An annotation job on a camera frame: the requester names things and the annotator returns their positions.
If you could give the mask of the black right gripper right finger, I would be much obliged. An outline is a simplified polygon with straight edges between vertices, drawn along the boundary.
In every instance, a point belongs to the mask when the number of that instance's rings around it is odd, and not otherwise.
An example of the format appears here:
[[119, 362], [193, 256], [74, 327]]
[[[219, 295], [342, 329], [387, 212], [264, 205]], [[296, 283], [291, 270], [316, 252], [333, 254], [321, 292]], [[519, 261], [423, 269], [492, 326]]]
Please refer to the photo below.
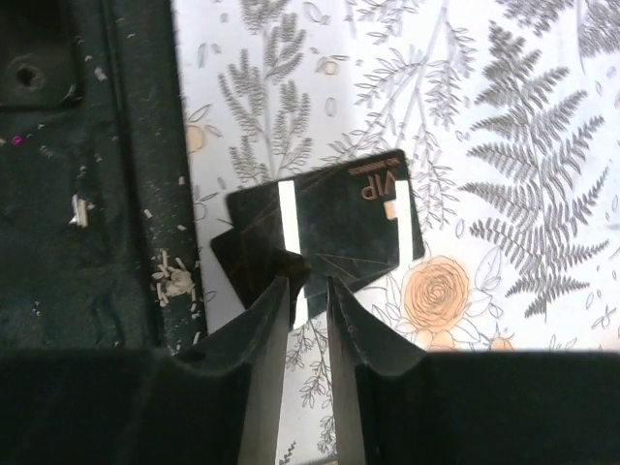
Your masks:
[[619, 356], [427, 352], [328, 282], [342, 464], [615, 464]]

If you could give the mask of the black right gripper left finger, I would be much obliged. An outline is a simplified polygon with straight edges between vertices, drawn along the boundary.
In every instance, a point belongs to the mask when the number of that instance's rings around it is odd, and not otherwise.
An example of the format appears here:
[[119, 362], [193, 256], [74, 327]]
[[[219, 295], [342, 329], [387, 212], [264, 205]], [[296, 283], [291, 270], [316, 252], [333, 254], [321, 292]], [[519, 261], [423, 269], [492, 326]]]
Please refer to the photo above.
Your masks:
[[271, 464], [290, 324], [280, 277], [243, 314], [176, 355], [5, 351], [5, 464]]

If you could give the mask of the black credit card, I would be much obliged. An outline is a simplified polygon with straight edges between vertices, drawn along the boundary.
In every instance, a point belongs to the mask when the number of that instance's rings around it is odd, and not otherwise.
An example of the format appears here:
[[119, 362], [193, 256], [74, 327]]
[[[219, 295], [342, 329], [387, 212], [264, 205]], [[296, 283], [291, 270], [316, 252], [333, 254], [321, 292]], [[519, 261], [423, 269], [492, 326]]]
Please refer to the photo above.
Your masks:
[[401, 149], [239, 190], [226, 205], [244, 251], [293, 252], [309, 264], [307, 293], [326, 275], [372, 282], [424, 254]]
[[236, 229], [223, 232], [210, 241], [210, 247], [245, 309], [279, 277], [289, 280], [291, 320], [296, 301], [310, 276], [309, 262], [295, 252], [267, 239], [246, 237]]

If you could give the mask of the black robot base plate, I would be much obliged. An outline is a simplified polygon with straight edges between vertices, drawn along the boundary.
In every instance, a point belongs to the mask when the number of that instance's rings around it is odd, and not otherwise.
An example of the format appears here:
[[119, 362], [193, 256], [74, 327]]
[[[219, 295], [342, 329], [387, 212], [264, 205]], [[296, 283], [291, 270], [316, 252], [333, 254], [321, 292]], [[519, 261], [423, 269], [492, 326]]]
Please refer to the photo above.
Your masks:
[[1, 5], [1, 346], [206, 333], [168, 1]]

